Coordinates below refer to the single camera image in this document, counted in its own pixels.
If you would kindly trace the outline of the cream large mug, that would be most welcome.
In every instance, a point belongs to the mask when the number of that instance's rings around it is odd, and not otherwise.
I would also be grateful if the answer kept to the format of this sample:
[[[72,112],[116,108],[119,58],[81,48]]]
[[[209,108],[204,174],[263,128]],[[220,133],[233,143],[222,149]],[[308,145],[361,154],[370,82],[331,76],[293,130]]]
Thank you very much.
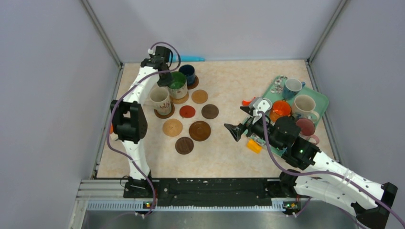
[[[320,115],[315,111],[316,102],[308,95],[298,95],[294,99],[292,109],[292,116],[296,119],[307,118],[312,122],[320,119]]]

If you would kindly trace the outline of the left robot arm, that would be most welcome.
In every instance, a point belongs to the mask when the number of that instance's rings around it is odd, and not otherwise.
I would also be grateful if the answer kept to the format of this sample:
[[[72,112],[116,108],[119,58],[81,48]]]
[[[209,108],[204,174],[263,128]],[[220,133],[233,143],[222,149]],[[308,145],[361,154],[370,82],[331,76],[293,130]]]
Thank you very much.
[[[165,87],[172,81],[169,72],[172,50],[156,46],[148,53],[149,57],[141,62],[139,73],[129,90],[110,105],[113,132],[124,146],[130,168],[126,189],[136,191],[141,197],[148,197],[153,192],[143,142],[148,123],[142,106],[154,85]]]

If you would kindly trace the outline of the large brown wooden saucer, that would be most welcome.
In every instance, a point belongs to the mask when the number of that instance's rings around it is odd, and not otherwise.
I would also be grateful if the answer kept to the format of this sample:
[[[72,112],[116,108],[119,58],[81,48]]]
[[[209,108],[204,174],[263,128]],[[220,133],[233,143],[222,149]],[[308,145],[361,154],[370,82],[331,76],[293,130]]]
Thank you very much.
[[[190,125],[189,135],[195,141],[205,141],[211,135],[211,127],[205,121],[196,121]]]

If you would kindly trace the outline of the woven rattan coaster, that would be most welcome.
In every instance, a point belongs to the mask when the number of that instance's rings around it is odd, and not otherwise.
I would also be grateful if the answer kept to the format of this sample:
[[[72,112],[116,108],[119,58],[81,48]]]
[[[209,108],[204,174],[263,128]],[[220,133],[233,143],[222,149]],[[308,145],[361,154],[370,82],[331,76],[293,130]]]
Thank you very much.
[[[170,100],[173,104],[183,104],[183,103],[187,102],[188,99],[189,99],[189,94],[186,94],[183,98],[180,98],[180,99],[176,99],[176,98],[173,98],[172,96],[170,96]]]

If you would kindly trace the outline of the light wood coaster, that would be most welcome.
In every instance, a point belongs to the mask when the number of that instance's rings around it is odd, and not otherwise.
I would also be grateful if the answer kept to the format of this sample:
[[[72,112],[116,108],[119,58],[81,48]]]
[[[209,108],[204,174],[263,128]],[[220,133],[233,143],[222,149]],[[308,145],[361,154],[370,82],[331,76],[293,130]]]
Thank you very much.
[[[196,90],[192,93],[192,100],[196,104],[203,104],[208,100],[208,93],[205,90]]]

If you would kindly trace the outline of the dark blue mug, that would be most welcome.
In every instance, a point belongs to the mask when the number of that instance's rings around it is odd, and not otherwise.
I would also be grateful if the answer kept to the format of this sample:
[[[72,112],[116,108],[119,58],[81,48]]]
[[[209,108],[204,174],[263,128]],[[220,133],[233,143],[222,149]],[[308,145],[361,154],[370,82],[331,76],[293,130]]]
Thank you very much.
[[[186,76],[187,85],[192,85],[195,82],[195,68],[190,65],[186,64],[179,68],[179,72]]]

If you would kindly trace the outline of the small grey cup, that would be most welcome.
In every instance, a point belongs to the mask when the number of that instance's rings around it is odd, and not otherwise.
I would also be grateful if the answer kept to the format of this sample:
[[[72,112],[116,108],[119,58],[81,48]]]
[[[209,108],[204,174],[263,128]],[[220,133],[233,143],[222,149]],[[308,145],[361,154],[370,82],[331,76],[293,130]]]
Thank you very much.
[[[263,98],[263,103],[264,103],[264,106],[266,107],[266,112],[271,110],[273,103],[269,99]]]

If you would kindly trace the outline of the cork coaster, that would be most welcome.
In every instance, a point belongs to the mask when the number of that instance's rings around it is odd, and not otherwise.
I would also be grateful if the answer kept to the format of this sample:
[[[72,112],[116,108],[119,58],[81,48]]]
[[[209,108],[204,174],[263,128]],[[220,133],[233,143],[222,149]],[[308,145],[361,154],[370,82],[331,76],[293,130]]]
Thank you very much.
[[[162,131],[166,136],[178,136],[183,130],[183,125],[178,119],[170,119],[162,126]]]

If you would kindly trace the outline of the medium brown round coaster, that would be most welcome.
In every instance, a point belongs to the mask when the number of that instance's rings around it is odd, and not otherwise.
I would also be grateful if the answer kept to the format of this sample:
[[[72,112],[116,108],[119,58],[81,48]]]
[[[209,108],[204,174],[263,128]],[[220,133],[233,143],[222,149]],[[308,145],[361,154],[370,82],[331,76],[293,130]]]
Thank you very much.
[[[167,115],[161,115],[160,113],[158,113],[158,111],[156,109],[154,109],[154,114],[156,117],[160,118],[160,119],[167,119],[171,116],[173,116],[173,114],[175,113],[175,107],[174,105],[171,106],[171,112],[168,113]]]

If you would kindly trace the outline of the red round coaster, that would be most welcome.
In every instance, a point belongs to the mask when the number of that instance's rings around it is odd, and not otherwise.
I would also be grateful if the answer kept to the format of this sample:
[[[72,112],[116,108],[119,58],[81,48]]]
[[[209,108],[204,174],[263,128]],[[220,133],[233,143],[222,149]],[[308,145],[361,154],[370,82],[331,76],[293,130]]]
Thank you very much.
[[[190,105],[185,105],[180,108],[179,114],[183,118],[192,118],[195,116],[195,108]]]

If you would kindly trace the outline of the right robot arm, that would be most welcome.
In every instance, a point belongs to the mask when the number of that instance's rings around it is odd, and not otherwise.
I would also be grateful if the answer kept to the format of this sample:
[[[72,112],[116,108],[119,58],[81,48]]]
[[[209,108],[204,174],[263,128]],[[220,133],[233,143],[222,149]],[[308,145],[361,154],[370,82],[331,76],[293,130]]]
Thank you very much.
[[[281,158],[291,169],[281,168],[280,191],[287,197],[307,196],[334,205],[355,217],[370,229],[383,229],[390,216],[398,188],[366,179],[329,157],[315,144],[301,137],[300,127],[289,117],[274,124],[262,111],[245,106],[250,120],[238,125],[225,124],[236,141],[242,134],[256,135],[264,140],[272,160],[272,149],[282,151]]]

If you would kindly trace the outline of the dark walnut coaster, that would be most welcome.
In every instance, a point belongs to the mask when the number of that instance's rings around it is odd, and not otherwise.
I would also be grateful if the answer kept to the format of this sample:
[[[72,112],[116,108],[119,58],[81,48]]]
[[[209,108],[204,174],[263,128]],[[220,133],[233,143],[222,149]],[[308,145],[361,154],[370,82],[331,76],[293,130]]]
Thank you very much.
[[[201,113],[206,119],[215,119],[219,114],[219,109],[214,104],[207,104],[202,108]]]

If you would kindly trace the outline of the dark woven coaster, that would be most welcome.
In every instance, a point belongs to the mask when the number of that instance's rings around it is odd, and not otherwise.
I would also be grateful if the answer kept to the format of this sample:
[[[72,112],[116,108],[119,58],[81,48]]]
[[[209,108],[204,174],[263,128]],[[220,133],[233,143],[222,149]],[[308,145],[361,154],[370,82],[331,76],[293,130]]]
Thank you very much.
[[[176,141],[175,149],[181,155],[189,154],[194,149],[194,142],[189,137],[181,137]]]

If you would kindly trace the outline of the green mug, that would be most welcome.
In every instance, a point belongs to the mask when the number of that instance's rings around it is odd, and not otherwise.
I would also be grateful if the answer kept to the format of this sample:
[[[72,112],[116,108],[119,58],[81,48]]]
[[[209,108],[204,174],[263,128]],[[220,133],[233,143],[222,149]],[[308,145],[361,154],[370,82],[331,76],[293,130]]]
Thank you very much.
[[[174,99],[184,98],[188,92],[186,76],[181,72],[172,72],[171,76],[172,81],[168,86],[169,95]]]

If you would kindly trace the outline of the cream seashell mug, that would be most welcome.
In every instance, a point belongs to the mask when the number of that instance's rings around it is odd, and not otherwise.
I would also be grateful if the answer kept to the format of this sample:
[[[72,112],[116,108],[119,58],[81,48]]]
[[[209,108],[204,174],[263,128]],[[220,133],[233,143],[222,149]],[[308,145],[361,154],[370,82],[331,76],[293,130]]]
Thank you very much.
[[[156,87],[149,94],[154,109],[159,115],[168,115],[172,111],[169,92],[164,87]]]

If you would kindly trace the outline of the white blue mug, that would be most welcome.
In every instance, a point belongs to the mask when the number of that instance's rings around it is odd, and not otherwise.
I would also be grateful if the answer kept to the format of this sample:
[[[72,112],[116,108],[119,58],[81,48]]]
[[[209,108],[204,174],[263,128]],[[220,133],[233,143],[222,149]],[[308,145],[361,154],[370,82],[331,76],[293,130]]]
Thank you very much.
[[[292,99],[302,90],[305,85],[305,82],[298,79],[287,79],[281,93],[283,100]]]

